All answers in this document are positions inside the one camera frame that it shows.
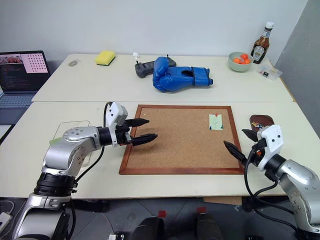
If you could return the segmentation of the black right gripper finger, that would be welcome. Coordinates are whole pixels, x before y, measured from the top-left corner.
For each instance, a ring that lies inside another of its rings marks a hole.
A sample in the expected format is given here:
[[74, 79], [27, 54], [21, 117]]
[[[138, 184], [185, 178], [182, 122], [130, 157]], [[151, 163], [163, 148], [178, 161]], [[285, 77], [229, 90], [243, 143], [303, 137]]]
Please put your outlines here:
[[239, 150], [239, 148], [237, 146], [235, 146], [233, 143], [228, 142], [228, 141], [223, 141], [224, 146], [226, 147], [226, 149], [228, 150], [228, 152], [234, 157], [236, 158], [243, 167], [245, 167], [246, 163], [247, 163], [247, 158], [246, 156], [241, 152], [241, 150]]
[[258, 142], [257, 132], [252, 129], [242, 129], [242, 132], [253, 142]]

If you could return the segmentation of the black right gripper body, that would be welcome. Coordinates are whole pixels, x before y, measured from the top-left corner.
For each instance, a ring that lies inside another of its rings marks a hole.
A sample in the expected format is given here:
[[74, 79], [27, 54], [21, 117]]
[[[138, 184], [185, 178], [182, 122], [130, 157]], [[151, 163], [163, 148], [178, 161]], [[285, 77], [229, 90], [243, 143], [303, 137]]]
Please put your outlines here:
[[258, 140], [256, 144], [254, 144], [251, 148], [251, 157], [249, 159], [250, 163], [254, 166], [258, 166], [261, 162], [262, 158], [265, 155], [265, 147], [267, 146], [267, 142], [264, 138]]

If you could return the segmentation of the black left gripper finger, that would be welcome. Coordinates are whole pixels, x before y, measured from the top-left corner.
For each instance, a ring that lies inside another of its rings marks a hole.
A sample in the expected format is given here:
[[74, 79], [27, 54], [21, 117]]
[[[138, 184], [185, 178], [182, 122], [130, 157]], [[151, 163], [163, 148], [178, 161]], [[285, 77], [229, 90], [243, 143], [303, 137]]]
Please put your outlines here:
[[132, 119], [126, 119], [125, 123], [129, 126], [129, 127], [139, 127], [142, 126], [144, 124], [149, 123], [150, 121], [144, 118], [132, 118]]
[[141, 136], [138, 136], [138, 137], [132, 137], [131, 138], [131, 144], [133, 146], [143, 145], [143, 144], [152, 142], [157, 137], [158, 137], [158, 135], [155, 134], [155, 133], [148, 133], [148, 134], [144, 134], [144, 135], [141, 135]]

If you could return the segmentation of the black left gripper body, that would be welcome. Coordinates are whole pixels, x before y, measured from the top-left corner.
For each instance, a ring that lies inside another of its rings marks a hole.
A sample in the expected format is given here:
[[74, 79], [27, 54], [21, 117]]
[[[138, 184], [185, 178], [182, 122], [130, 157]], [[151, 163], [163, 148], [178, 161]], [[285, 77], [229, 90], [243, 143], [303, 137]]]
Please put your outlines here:
[[130, 127], [126, 123], [124, 123], [123, 125], [117, 125], [115, 127], [115, 134], [118, 145], [123, 146], [132, 143], [132, 138], [130, 136]]

